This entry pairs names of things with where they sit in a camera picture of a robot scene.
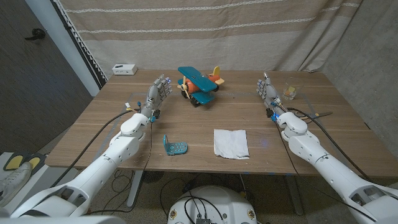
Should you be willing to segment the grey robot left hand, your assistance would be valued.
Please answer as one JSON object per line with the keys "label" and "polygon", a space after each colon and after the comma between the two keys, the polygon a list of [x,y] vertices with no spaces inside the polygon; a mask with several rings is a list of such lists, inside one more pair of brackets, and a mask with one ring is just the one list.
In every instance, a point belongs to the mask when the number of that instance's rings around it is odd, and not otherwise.
{"label": "grey robot left hand", "polygon": [[146,101],[141,108],[141,114],[151,119],[155,111],[160,109],[162,102],[171,94],[171,92],[171,79],[169,77],[164,77],[164,74],[161,74],[161,76],[149,87]]}

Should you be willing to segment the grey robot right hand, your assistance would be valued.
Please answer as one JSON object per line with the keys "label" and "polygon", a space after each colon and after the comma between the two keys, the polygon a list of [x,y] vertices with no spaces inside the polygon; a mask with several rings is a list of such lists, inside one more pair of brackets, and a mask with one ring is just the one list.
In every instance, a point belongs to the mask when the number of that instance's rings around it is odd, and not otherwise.
{"label": "grey robot right hand", "polygon": [[264,72],[263,80],[258,79],[256,91],[264,102],[268,118],[272,116],[279,117],[281,114],[287,112],[282,106],[279,94],[271,83],[270,76],[266,72]]}

